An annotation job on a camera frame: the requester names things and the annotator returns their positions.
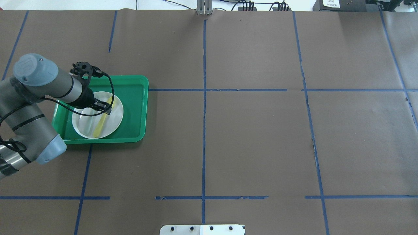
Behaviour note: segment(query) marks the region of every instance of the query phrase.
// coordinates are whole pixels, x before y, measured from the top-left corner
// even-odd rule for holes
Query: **yellow utensil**
[[[110,97],[108,100],[107,100],[107,103],[109,103],[110,104],[110,102],[112,101],[112,97]],[[112,104],[112,111],[113,111],[113,108],[115,108],[115,106],[116,106],[116,100],[113,102],[113,104]],[[94,132],[93,132],[93,137],[94,138],[98,138],[101,134],[102,134],[102,130],[103,130],[103,125],[104,125],[104,123],[105,123],[105,120],[106,120],[106,117],[107,116],[109,116],[109,115],[107,115],[107,114],[102,114],[102,117],[100,118],[100,120],[99,120],[99,123],[97,124],[97,126],[96,126],[96,129],[94,130]]]

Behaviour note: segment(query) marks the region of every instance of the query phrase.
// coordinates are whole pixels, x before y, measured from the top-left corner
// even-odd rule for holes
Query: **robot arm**
[[[73,64],[68,73],[38,54],[19,59],[13,77],[0,81],[0,118],[16,134],[10,140],[0,138],[0,179],[33,161],[45,164],[65,152],[66,144],[36,105],[46,95],[75,108],[100,111],[96,115],[110,114],[111,104],[96,99],[88,88],[92,76],[103,75],[108,76],[87,62]]]

